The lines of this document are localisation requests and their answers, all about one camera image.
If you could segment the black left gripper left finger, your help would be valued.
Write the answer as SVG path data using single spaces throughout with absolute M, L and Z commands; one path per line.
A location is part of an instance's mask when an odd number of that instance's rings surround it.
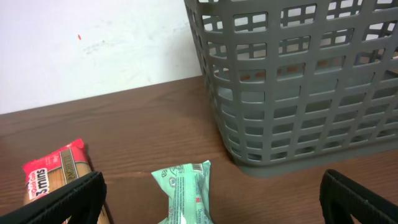
M 83 177 L 1 217 L 1 223 L 97 223 L 107 194 L 103 174 Z

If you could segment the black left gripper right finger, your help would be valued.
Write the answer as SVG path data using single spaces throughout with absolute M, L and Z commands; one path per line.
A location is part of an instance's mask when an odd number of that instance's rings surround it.
M 397 205 L 334 169 L 322 177 L 320 205 L 326 224 L 397 224 Z

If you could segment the red spaghetti packet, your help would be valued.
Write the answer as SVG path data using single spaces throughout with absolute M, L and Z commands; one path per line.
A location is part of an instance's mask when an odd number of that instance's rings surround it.
M 22 168 L 25 172 L 25 205 L 91 172 L 82 139 L 34 159 Z

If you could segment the teal snack wrapper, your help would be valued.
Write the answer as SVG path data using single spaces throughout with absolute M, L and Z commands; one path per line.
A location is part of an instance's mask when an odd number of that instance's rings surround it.
M 183 164 L 152 172 L 169 198 L 168 217 L 159 224 L 213 224 L 210 216 L 211 162 Z

